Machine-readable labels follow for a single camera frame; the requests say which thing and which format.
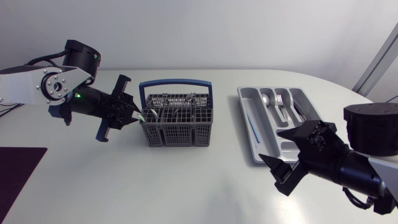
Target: metal pole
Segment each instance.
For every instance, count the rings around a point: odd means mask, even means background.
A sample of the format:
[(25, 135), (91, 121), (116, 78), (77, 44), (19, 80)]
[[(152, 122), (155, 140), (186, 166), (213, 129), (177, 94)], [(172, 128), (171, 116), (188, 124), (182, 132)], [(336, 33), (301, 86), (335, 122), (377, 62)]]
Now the metal pole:
[(398, 24), (392, 30), (369, 67), (355, 84), (353, 91), (367, 96), (398, 56)]

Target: cutlery tray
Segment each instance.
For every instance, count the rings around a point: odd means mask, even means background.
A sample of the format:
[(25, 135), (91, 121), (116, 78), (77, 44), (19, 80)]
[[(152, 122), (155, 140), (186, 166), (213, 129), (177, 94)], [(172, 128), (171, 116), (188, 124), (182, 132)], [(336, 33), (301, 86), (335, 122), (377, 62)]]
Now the cutlery tray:
[[(264, 163), (259, 154), (282, 159), (288, 163), (297, 161), (296, 144), (277, 135), (278, 132), (300, 126), (305, 119), (321, 119), (317, 110), (299, 87), (238, 87), (239, 101), (249, 135), (254, 162)], [(263, 100), (267, 95), (269, 104)], [(284, 118), (277, 102), (281, 95)]]

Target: cutlery basket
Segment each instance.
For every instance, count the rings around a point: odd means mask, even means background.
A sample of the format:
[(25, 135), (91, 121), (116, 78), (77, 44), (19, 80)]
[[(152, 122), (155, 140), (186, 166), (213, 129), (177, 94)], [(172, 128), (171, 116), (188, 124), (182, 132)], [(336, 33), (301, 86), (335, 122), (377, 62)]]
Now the cutlery basket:
[[(198, 85), (208, 93), (150, 94), (145, 87), (156, 85)], [(192, 79), (163, 79), (139, 84), (142, 106), (140, 125), (150, 147), (209, 146), (213, 123), (213, 92), (211, 82)]]

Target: white tabletop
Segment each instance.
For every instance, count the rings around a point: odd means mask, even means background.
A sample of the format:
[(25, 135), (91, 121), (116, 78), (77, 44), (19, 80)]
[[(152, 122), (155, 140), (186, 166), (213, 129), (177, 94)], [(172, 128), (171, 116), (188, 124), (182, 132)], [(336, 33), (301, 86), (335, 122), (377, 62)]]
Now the white tabletop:
[[(93, 87), (111, 93), (120, 73), (132, 78), (126, 93), (138, 106), (140, 82), (211, 81), (210, 146), (148, 147), (139, 123), (112, 129), (109, 142), (98, 142), (99, 118), (73, 113), (68, 127), (46, 106), (23, 106), (0, 119), (1, 146), (48, 151), (5, 223), (397, 223), (397, 209), (382, 216), (356, 208), (339, 185), (312, 175), (289, 197), (279, 193), (269, 168), (252, 161), (236, 89), (299, 86), (321, 117), (336, 123), (345, 142), (343, 107), (369, 102), (364, 97), (319, 78), (275, 70), (102, 71)], [(188, 85), (148, 89), (193, 90)]]

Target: black mat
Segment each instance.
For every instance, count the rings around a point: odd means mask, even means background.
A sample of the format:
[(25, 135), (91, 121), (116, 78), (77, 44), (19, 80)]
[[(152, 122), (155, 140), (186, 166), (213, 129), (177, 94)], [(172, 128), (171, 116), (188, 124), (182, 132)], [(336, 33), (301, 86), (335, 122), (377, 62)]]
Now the black mat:
[(47, 148), (0, 147), (0, 223)]

